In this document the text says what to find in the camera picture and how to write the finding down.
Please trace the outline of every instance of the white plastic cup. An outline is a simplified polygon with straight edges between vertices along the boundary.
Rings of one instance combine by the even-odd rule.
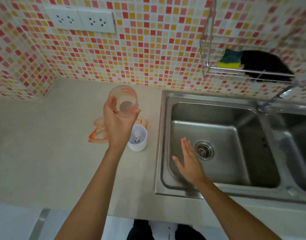
[[[147,131],[141,125],[134,125],[131,138],[127,145],[134,152],[142,151],[146,147]]]

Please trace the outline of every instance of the white floor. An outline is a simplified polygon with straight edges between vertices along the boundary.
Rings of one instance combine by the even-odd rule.
[[[28,240],[41,209],[30,209],[0,204],[0,240]],[[38,240],[53,240],[67,218],[69,212],[51,210]],[[176,223],[149,222],[155,240],[174,240]],[[133,226],[133,219],[108,216],[102,240],[123,240]],[[222,229],[194,227],[207,240],[228,240]],[[304,238],[282,236],[283,240],[306,240]]]

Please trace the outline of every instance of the double bowl sink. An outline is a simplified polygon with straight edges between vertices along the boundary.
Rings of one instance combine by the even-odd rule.
[[[181,138],[206,176],[231,196],[306,203],[306,106],[163,91],[155,193],[203,198],[179,173]]]

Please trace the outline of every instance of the person's left hand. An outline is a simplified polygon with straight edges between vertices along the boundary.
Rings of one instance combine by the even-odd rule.
[[[103,107],[104,126],[109,147],[125,149],[140,111],[140,109],[137,109],[130,118],[119,118],[109,106],[108,101],[105,102]]]

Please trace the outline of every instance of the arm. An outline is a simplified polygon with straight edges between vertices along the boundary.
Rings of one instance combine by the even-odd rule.
[[[59,230],[55,240],[99,240],[102,237],[118,163],[139,115],[118,118],[106,102],[103,108],[108,149],[86,190]]]
[[[184,166],[173,160],[187,181],[197,187],[230,240],[281,240],[260,220],[217,188],[205,175],[190,141],[181,140]]]

